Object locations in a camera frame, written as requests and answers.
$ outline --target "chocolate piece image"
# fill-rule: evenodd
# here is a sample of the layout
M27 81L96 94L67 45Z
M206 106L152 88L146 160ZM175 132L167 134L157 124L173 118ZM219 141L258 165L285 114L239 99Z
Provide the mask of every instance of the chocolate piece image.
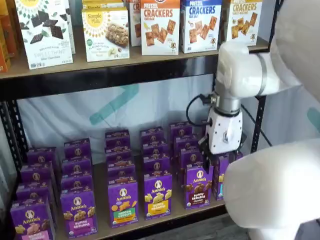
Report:
M49 14L46 13L45 11L39 11L38 10L38 14L39 14L39 19L42 23L44 23L46 20L49 19Z
M51 30L52 37L57 38L57 39L64 39L64 36L62 34L62 31L61 31L61 27L59 27L59 26L51 26L50 30Z
M42 35L42 33L35 35L35 36L32 38L30 44L34 44L34 43L40 42L43 37L44 37L44 36Z
M42 27L51 27L51 26L54 26L56 25L56 23L58 22L58 20L51 20L51 19L48 19L44 22L44 24L42 25Z

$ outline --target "product box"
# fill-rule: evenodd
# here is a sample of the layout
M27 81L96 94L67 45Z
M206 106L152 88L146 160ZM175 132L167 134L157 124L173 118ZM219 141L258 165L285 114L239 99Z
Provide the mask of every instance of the product box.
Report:
M164 130L161 126L140 131L141 144L161 141L165 138Z
M131 149L128 146L118 146L112 149L105 150L105 161L119 161L122 159L131 158Z
M138 183L135 173L108 178L108 203L112 228L138 222Z
M179 0L141 0L142 55L178 55Z
M128 0L131 46L141 46L140 0Z
M128 11L125 7L82 10L87 62L128 59Z
M226 15L226 41L257 44L263 0L225 0L222 14Z
M98 232L94 192L88 186L65 189L60 196L65 231L69 238Z
M128 130L113 131L105 133L105 148L128 146L130 148L130 134Z
M91 158L89 138L65 142L64 155L66 159L70 159L77 156L90 156Z
M186 166L184 177L185 209L200 208L210 204L213 172L212 165L209 174L201 165L189 164Z
M93 189L93 182L91 172L89 171L65 174L61 179L61 189L72 189L85 186L89 186L90 189Z
M183 0L180 45L185 54L218 47L222 0Z
M84 171L92 171L91 158L88 156L74 156L62 161L62 173L64 175Z
M58 210L51 180L20 183L15 194L18 200L35 199L39 197L48 198L53 223L57 226Z
M166 154L169 153L169 146L165 139L147 142L142 145L142 155Z
M168 153L143 156L144 171L170 170L170 157Z
M29 68L73 62L63 0L15 0Z
M47 197L14 201L10 213L16 233L15 239L56 239Z
M144 174L144 216L146 220L171 214L172 175L169 171Z

